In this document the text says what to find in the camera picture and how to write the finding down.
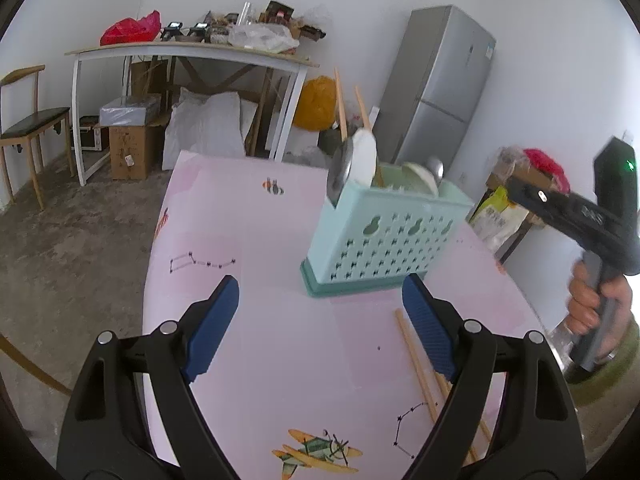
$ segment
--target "human hand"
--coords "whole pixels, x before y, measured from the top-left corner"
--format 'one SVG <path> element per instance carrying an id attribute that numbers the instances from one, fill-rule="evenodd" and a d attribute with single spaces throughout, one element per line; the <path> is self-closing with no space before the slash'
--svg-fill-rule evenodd
<path id="1" fill-rule="evenodd" d="M 573 272 L 574 277 L 569 282 L 569 292 L 571 293 L 567 304 L 569 315 L 564 319 L 564 325 L 572 333 L 584 335 L 600 325 L 600 317 L 595 311 L 600 306 L 600 297 L 595 290 L 586 284 L 588 274 L 584 263 L 576 262 Z M 600 291 L 606 298 L 614 298 L 618 308 L 614 315 L 613 324 L 602 340 L 598 350 L 598 358 L 609 354 L 622 341 L 632 319 L 631 301 L 633 299 L 631 287 L 623 275 L 603 283 Z"/>

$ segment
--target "white table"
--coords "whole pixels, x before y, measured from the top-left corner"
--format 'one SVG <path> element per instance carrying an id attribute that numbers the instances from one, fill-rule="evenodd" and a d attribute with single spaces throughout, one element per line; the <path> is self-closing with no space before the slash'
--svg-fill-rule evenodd
<path id="1" fill-rule="evenodd" d="M 272 184 L 277 180 L 283 193 L 269 192 L 263 186 L 267 178 Z M 191 389 L 242 480 L 281 478 L 283 464 L 276 454 L 283 444 L 299 447 L 292 430 L 320 437 L 327 430 L 349 440 L 362 452 L 349 459 L 361 473 L 358 478 L 399 479 L 412 462 L 403 450 L 417 453 L 431 431 L 394 318 L 402 306 L 400 289 L 322 299 L 306 294 L 298 267 L 325 189 L 324 170 L 182 152 L 160 211 L 145 284 L 143 333 L 180 319 L 191 303 L 209 297 L 225 274 L 240 285 L 236 315 L 209 371 Z M 426 284 L 463 319 L 478 319 L 509 336 L 543 332 L 468 224 L 442 253 Z M 494 376 L 484 412 L 490 428 L 503 384 Z M 434 381 L 431 390 L 438 391 Z M 145 399 L 156 452 L 175 463 L 148 378 Z M 399 446 L 394 446 L 398 416 L 415 406 L 401 421 Z M 476 446 L 480 452 L 487 446 L 480 433 Z M 293 477 L 333 475 L 298 468 Z"/>
<path id="2" fill-rule="evenodd" d="M 74 56 L 74 73 L 71 94 L 71 115 L 74 129 L 75 146 L 80 146 L 80 113 L 78 106 L 78 88 L 81 76 L 81 66 L 83 61 L 92 59 L 105 59 L 108 57 L 125 58 L 125 78 L 123 84 L 123 95 L 127 92 L 127 81 L 129 73 L 129 63 L 133 56 L 175 56 L 175 57 L 198 57 L 203 59 L 217 59 L 224 61 L 235 61 L 248 65 L 264 66 L 276 70 L 289 72 L 289 83 L 282 101 L 282 111 L 276 126 L 276 139 L 271 150 L 271 158 L 281 161 L 284 156 L 284 149 L 289 138 L 293 115 L 298 105 L 302 84 L 305 81 L 306 72 L 309 67 L 317 67 L 305 59 L 285 54 L 272 54 L 247 48 L 240 48 L 224 44 L 210 43 L 188 43 L 178 41 L 149 41 L 145 43 L 120 43 L 115 45 L 98 46 L 67 52 L 66 56 Z M 107 152 L 94 165 L 87 170 L 84 168 L 82 160 L 82 150 L 76 151 L 76 163 L 78 165 L 78 179 L 80 185 L 84 186 L 89 177 L 92 176 L 109 159 Z"/>

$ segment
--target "pink table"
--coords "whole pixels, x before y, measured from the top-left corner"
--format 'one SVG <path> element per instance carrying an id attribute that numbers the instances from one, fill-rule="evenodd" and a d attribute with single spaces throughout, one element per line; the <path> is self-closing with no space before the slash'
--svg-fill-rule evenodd
<path id="1" fill-rule="evenodd" d="M 277 183 L 277 194 L 263 185 L 267 179 Z M 348 440 L 355 448 L 348 467 L 360 478 L 399 479 L 431 431 L 393 316 L 402 305 L 400 289 L 320 300 L 306 294 L 298 267 L 325 185 L 323 170 L 183 152 L 162 206 L 146 278 L 143 331 L 179 319 L 225 274 L 238 280 L 238 312 L 209 371 L 191 387 L 243 480 L 288 478 L 283 445 L 301 447 L 295 430 Z M 426 284 L 463 318 L 478 319 L 494 333 L 521 337 L 542 330 L 467 224 Z M 485 410 L 490 428 L 502 384 L 496 376 Z M 435 383 L 432 390 L 438 391 Z M 156 451 L 175 462 L 148 381 L 145 397 Z M 486 447 L 481 437 L 476 444 Z M 294 476 L 334 475 L 298 467 Z"/>

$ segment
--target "silver refrigerator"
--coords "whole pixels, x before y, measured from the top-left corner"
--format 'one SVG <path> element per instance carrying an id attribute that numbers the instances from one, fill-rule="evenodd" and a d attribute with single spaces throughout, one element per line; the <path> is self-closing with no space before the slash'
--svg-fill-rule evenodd
<path id="1" fill-rule="evenodd" d="M 437 156 L 445 172 L 476 110 L 495 39 L 455 6 L 417 9 L 373 127 L 383 162 L 424 164 Z"/>

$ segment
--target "light blue utensil holder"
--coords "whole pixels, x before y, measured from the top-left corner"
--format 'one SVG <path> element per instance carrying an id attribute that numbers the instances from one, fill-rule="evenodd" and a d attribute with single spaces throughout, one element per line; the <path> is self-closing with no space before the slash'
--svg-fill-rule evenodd
<path id="1" fill-rule="evenodd" d="M 412 191 L 399 166 L 380 164 L 385 185 L 348 180 L 334 207 L 325 198 L 300 271 L 311 296 L 393 288 L 425 275 L 474 203 L 443 180 L 439 197 Z"/>

